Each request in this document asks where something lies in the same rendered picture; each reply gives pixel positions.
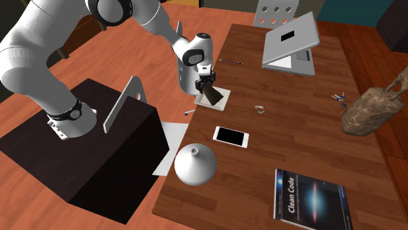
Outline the bunch of keys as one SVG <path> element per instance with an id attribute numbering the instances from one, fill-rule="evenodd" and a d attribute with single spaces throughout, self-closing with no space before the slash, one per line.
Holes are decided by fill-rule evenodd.
<path id="1" fill-rule="evenodd" d="M 342 93 L 341 96 L 337 95 L 337 94 L 333 94 L 332 97 L 336 100 L 340 102 L 340 105 L 344 108 L 347 107 L 347 105 L 345 104 L 345 96 L 344 93 Z"/>

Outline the grey laptop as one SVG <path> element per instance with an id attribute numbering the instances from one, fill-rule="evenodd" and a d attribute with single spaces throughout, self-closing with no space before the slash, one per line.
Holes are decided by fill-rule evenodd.
<path id="1" fill-rule="evenodd" d="M 262 68 L 315 75 L 311 48 L 320 44 L 314 14 L 308 12 L 266 33 Z"/>

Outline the brown wooden table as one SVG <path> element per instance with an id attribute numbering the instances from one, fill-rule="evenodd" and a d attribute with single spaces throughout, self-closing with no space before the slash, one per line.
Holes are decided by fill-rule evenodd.
<path id="1" fill-rule="evenodd" d="M 215 84 L 231 91 L 226 107 L 197 107 L 182 141 L 208 146 L 216 173 L 188 186 L 170 171 L 153 213 L 197 230 L 301 230 L 273 218 L 275 170 L 284 169 L 343 185 L 354 230 L 408 230 L 376 138 L 341 130 L 332 95 L 359 93 L 339 40 L 321 37 L 308 77 L 262 68 L 266 33 L 230 27 L 218 59 L 243 64 L 214 67 Z M 248 147 L 213 140 L 216 126 L 248 133 Z"/>

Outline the dark cabinet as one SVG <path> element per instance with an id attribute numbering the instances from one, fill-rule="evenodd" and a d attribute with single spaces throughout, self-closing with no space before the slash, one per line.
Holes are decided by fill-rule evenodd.
<path id="1" fill-rule="evenodd" d="M 408 54 L 408 0 L 393 0 L 376 30 L 391 51 Z"/>

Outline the white smartphone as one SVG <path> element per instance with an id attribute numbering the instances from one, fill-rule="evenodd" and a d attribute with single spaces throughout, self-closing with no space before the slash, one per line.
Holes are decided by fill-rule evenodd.
<path id="1" fill-rule="evenodd" d="M 212 139 L 218 142 L 247 148 L 249 134 L 242 131 L 228 129 L 226 127 L 216 126 Z"/>

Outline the dark galaxy-cover book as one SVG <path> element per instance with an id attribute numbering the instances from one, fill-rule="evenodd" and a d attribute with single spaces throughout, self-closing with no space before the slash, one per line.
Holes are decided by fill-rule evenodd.
<path id="1" fill-rule="evenodd" d="M 353 230 L 345 187 L 275 170 L 273 218 L 307 230 Z"/>

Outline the brown wedge-shaped object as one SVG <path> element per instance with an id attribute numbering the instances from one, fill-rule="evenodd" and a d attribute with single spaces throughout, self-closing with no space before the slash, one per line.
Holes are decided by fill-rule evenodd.
<path id="1" fill-rule="evenodd" d="M 217 104 L 224 96 L 213 88 L 211 82 L 207 82 L 203 86 L 203 94 L 206 96 L 211 106 Z"/>

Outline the white square plate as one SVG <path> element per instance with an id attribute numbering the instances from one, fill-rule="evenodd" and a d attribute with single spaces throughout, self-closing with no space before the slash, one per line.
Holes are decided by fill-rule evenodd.
<path id="1" fill-rule="evenodd" d="M 218 88 L 218 87 L 214 87 L 216 91 L 220 92 L 223 96 L 223 98 L 221 98 L 221 100 L 219 100 L 219 102 L 217 102 L 214 105 L 211 105 L 209 100 L 207 99 L 207 97 L 204 94 L 199 94 L 196 97 L 195 100 L 195 104 L 196 105 L 200 105 L 203 107 L 207 107 L 207 108 L 212 108 L 215 110 L 219 110 L 219 111 L 223 111 L 225 109 L 226 103 L 228 101 L 228 97 L 230 95 L 230 90 L 224 89 L 224 88 Z"/>

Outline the white round vase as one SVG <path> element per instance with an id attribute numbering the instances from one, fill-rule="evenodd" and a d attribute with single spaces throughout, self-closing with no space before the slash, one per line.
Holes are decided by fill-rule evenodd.
<path id="1" fill-rule="evenodd" d="M 178 178 L 190 186 L 207 183 L 215 174 L 216 156 L 204 144 L 191 143 L 181 148 L 175 157 L 174 168 Z"/>

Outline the brown stone sculpture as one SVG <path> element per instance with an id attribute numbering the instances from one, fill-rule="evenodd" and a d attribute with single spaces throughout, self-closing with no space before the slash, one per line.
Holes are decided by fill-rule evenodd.
<path id="1" fill-rule="evenodd" d="M 365 137 L 405 107 L 401 94 L 408 90 L 408 66 L 385 88 L 372 87 L 357 98 L 341 117 L 345 134 Z"/>

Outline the grey chair with round holes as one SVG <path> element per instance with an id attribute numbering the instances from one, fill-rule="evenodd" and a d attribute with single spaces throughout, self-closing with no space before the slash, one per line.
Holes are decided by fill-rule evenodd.
<path id="1" fill-rule="evenodd" d="M 277 28 L 294 18 L 299 0 L 259 0 L 253 26 Z"/>

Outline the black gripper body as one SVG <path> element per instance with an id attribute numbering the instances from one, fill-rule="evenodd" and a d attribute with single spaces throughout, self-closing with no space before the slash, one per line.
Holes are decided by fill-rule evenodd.
<path id="1" fill-rule="evenodd" d="M 197 85 L 204 86 L 206 83 L 210 82 L 211 84 L 216 80 L 216 73 L 212 72 L 208 76 L 199 76 L 199 80 L 197 81 Z"/>

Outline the dark robot stand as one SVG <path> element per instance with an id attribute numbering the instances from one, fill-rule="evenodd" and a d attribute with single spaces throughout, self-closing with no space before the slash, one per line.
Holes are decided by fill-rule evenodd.
<path id="1" fill-rule="evenodd" d="M 0 151 L 64 201 L 127 223 L 169 151 L 158 112 L 128 97 L 106 133 L 103 122 L 120 92 L 91 79 L 71 91 L 97 111 L 89 133 L 61 140 L 42 110 L 0 138 Z"/>

